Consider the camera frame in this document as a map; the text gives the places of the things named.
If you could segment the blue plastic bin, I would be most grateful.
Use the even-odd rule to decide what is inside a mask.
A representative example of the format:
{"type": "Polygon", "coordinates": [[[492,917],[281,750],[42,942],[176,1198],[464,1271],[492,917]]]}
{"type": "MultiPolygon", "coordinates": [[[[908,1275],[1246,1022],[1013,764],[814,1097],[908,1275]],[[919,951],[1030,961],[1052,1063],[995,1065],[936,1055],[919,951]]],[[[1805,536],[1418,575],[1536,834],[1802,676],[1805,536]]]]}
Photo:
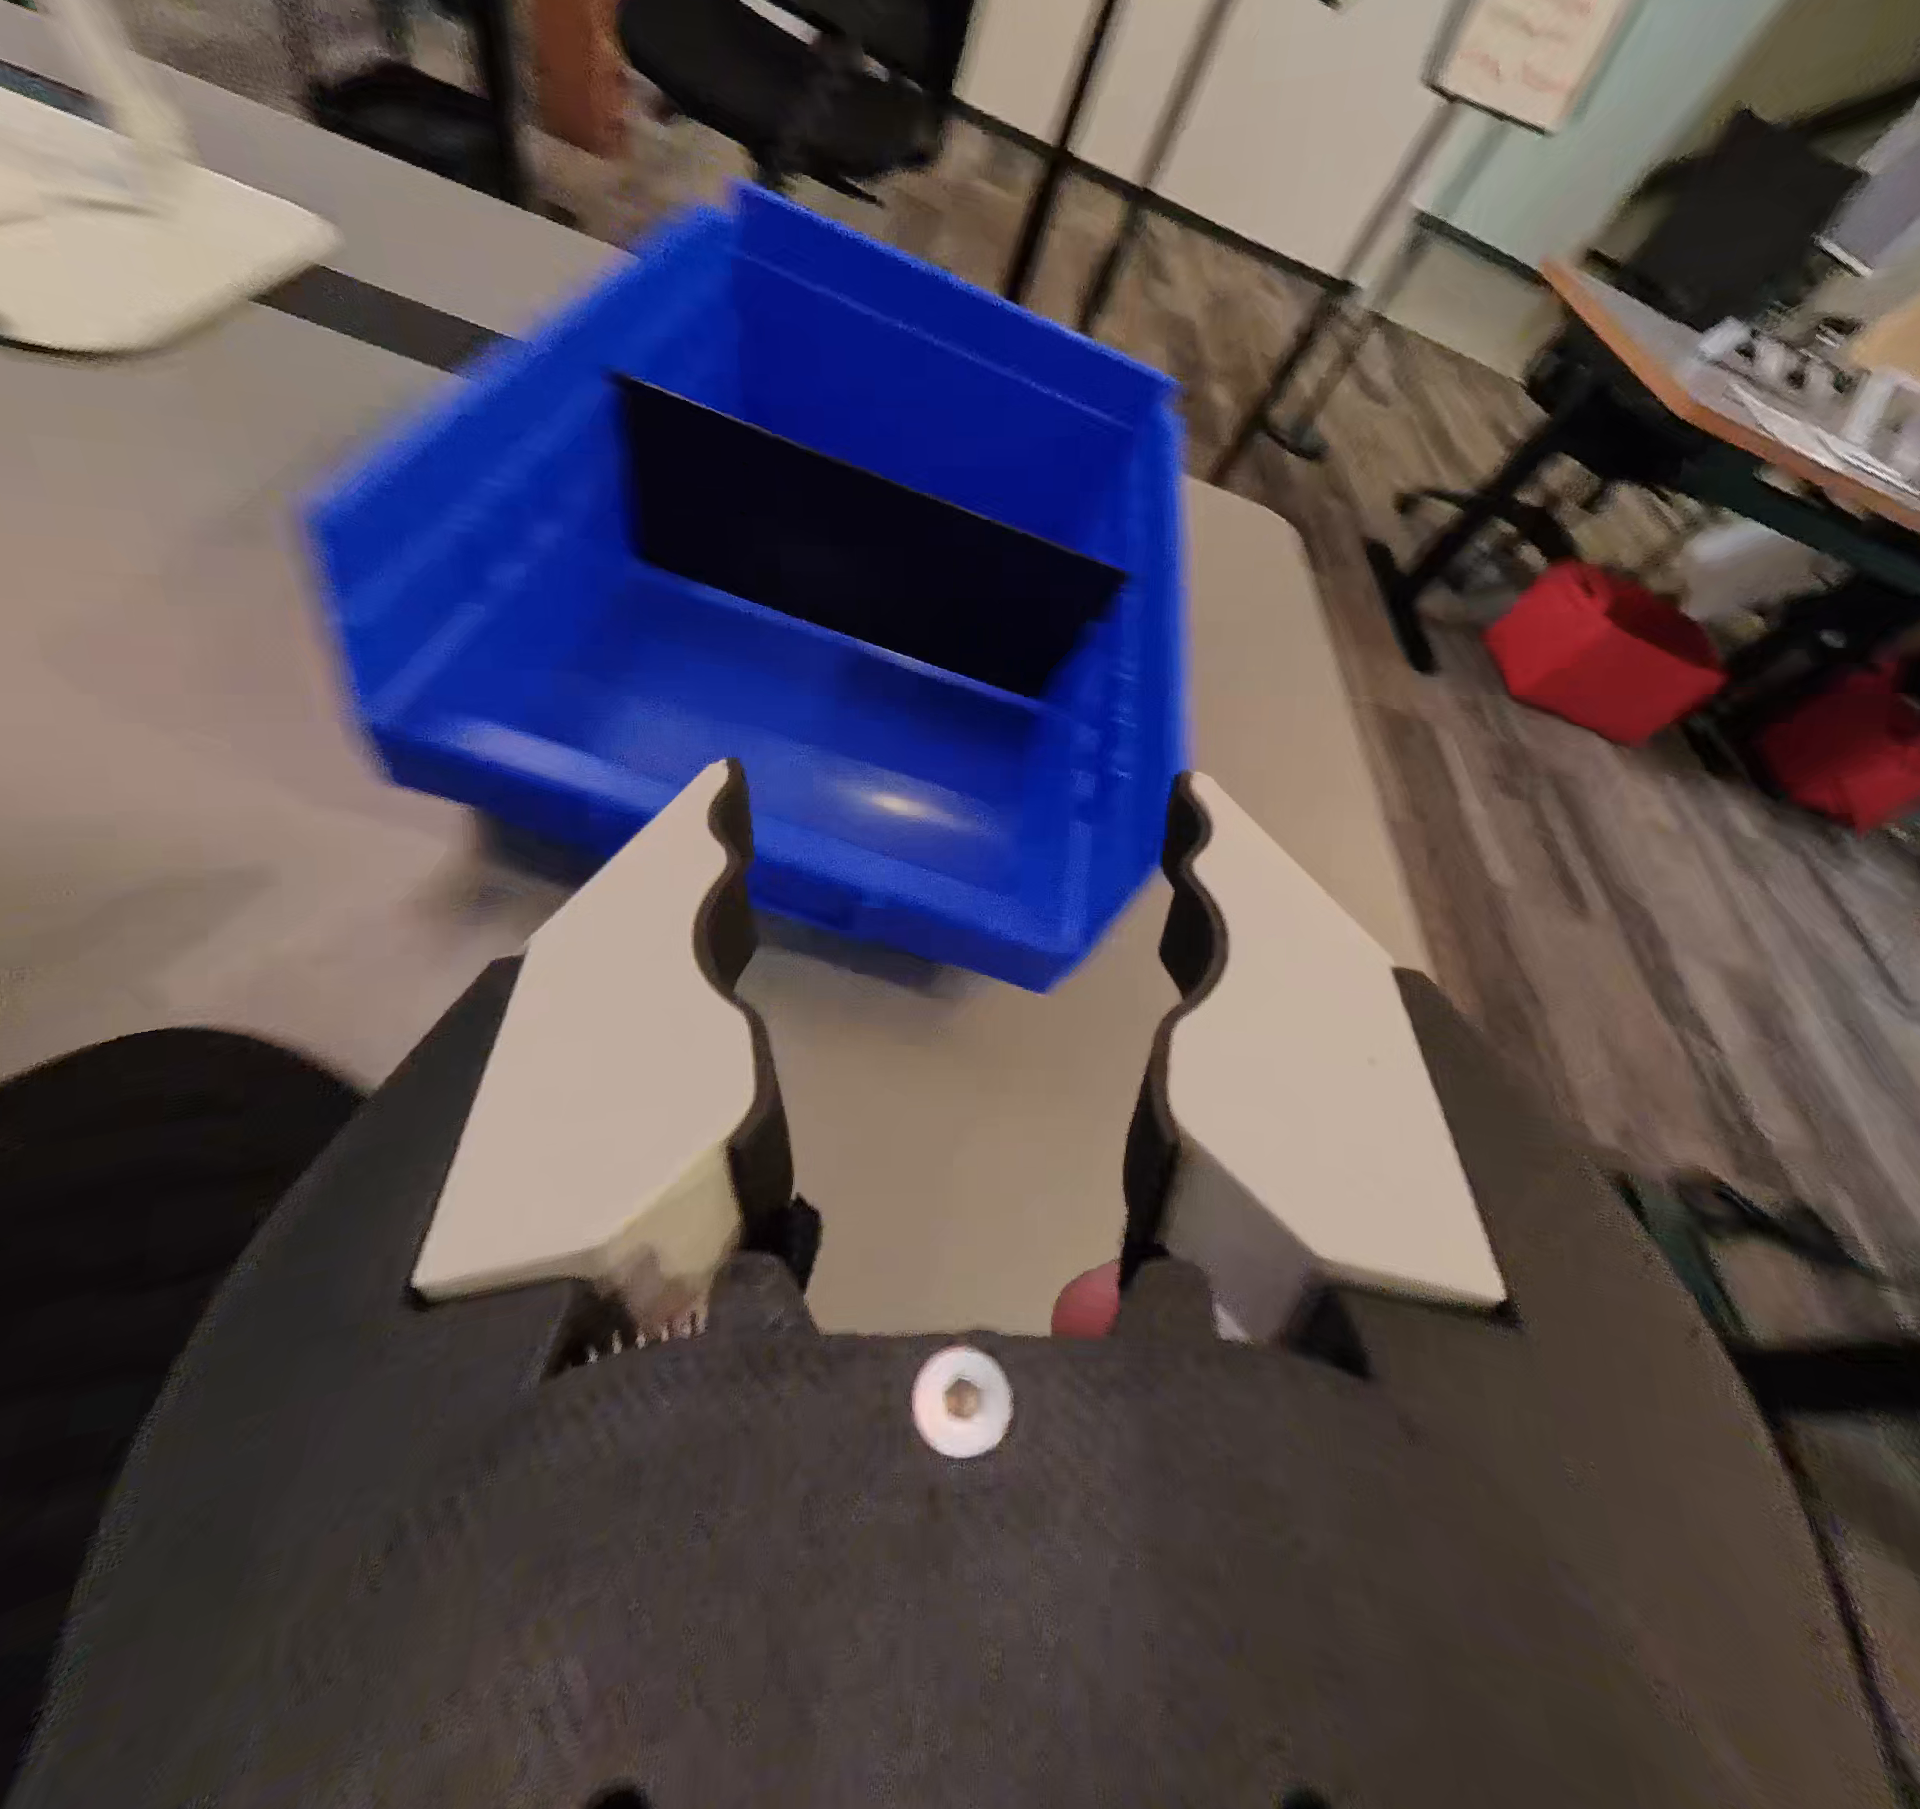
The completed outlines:
{"type": "Polygon", "coordinates": [[[1179,403],[742,185],[304,521],[398,787],[592,862],[731,759],[758,907],[1045,991],[1132,903],[1189,767],[1179,403]]]}

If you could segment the wooden support post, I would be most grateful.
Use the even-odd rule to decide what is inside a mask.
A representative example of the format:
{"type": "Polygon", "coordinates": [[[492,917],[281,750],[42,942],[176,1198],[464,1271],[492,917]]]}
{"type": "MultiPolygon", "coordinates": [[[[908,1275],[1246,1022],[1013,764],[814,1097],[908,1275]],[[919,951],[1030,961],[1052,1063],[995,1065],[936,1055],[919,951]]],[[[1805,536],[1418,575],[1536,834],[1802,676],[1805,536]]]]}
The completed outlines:
{"type": "Polygon", "coordinates": [[[589,156],[627,140],[627,77],[614,40],[619,0],[524,0],[541,128],[589,156]]]}

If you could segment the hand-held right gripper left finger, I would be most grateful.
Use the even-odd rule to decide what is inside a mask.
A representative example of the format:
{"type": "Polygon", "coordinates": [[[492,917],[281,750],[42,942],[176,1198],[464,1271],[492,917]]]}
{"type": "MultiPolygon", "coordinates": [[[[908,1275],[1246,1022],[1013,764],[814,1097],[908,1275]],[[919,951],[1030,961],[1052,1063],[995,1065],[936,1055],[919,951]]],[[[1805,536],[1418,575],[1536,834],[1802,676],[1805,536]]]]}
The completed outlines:
{"type": "Polygon", "coordinates": [[[745,767],[701,768],[534,933],[412,1272],[424,1301],[584,1282],[627,1308],[702,1303],[737,1253],[804,1286],[757,957],[745,767]]]}

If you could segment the red fabric bag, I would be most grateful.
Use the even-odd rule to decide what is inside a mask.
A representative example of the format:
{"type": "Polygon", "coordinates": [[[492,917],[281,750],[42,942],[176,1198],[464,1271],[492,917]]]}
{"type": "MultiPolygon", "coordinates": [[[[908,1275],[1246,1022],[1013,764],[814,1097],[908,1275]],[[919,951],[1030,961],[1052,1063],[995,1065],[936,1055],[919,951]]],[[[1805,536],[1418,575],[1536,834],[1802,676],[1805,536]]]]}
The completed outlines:
{"type": "Polygon", "coordinates": [[[1726,686],[1704,626],[1591,562],[1553,564],[1483,640],[1515,700],[1621,746],[1645,746],[1726,686]]]}
{"type": "Polygon", "coordinates": [[[1796,807],[1858,836],[1916,816],[1916,664],[1854,670],[1763,726],[1755,754],[1796,807]]]}

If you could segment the wood-edged office desk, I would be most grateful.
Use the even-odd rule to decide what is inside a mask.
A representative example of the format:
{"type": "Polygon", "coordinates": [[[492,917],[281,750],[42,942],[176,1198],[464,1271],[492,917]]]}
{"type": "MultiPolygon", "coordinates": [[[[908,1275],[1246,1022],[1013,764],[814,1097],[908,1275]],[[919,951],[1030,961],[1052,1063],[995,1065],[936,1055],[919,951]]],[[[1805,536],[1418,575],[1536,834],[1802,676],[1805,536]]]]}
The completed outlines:
{"type": "Polygon", "coordinates": [[[1426,594],[1493,527],[1523,527],[1517,509],[1528,482],[1587,446],[1600,403],[1619,398],[1649,425],[1674,494],[1726,509],[1849,570],[1834,592],[1792,617],[1787,635],[1738,648],[1726,691],[1687,726],[1704,762],[1784,798],[1760,753],[1763,730],[1916,633],[1916,488],[1825,461],[1763,425],[1738,398],[1732,371],[1706,361],[1703,334],[1621,287],[1556,260],[1544,280],[1574,332],[1574,359],[1539,425],[1417,559],[1398,562],[1377,539],[1362,544],[1394,642],[1412,670],[1437,670],[1426,594]]]}

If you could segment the black office chair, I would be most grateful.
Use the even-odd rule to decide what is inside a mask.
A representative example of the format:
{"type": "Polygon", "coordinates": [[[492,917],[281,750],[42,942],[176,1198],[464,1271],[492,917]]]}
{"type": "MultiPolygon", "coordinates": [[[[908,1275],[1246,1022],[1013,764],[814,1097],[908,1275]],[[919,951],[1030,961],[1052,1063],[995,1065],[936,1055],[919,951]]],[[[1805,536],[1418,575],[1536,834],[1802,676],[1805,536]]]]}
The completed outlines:
{"type": "Polygon", "coordinates": [[[614,35],[670,116],[750,160],[758,185],[856,200],[933,166],[979,0],[619,0],[614,35]]]}

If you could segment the black tripod legs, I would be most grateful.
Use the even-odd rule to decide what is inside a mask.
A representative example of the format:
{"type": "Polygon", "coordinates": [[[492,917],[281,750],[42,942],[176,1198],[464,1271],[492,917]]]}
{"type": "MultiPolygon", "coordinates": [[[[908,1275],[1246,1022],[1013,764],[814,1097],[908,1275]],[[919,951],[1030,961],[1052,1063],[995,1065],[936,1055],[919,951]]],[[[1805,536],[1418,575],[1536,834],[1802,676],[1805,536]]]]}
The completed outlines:
{"type": "Polygon", "coordinates": [[[1026,199],[1018,237],[1001,282],[1001,296],[1017,306],[1029,301],[1040,273],[1045,244],[1068,181],[1074,158],[1072,152],[1077,151],[1081,127],[1090,104],[1093,82],[1106,54],[1123,2],[1125,0],[1093,0],[1089,4],[1066,96],[1052,127],[1039,181],[1026,199]]]}

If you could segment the black panel on white stand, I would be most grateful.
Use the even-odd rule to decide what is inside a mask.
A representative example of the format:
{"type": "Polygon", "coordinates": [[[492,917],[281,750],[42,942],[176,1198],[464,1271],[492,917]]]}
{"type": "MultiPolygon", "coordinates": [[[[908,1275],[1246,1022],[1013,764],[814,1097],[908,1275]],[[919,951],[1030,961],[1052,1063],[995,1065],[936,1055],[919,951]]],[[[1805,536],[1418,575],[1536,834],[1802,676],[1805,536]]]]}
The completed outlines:
{"type": "Polygon", "coordinates": [[[29,0],[76,80],[5,69],[5,342],[136,356],[331,260],[328,218],[200,163],[110,0],[29,0]]]}

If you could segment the black mesh object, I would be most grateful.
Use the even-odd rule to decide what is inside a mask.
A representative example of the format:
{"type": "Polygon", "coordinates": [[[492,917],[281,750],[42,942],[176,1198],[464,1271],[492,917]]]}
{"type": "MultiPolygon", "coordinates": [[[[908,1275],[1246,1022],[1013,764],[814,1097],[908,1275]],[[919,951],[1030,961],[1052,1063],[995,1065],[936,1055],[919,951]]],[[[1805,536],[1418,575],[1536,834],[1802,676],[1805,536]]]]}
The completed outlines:
{"type": "Polygon", "coordinates": [[[213,1294],[367,1093],[226,1029],[151,1029],[3,1086],[3,1777],[128,1450],[213,1294]]]}

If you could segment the black desk monitor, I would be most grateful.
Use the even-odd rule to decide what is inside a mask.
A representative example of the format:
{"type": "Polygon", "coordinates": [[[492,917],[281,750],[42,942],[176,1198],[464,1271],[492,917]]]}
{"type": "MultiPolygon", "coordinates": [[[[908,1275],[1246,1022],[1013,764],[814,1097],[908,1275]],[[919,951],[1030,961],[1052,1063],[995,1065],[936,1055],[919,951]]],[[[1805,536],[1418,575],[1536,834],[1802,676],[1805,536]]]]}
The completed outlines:
{"type": "Polygon", "coordinates": [[[1752,321],[1808,271],[1814,244],[1861,185],[1857,164],[1802,131],[1738,108],[1679,175],[1652,229],[1588,269],[1692,330],[1752,321]]]}

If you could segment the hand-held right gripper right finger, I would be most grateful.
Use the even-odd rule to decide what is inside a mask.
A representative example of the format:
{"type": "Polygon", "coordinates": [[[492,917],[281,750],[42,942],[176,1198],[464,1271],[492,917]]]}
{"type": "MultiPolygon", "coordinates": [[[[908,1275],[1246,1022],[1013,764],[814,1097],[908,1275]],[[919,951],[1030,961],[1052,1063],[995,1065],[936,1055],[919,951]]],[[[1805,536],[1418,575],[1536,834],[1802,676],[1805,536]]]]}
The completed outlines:
{"type": "Polygon", "coordinates": [[[1277,1342],[1320,1292],[1490,1315],[1508,1301],[1384,944],[1204,772],[1166,801],[1153,1032],[1123,1151],[1118,1284],[1197,1269],[1277,1342]]]}

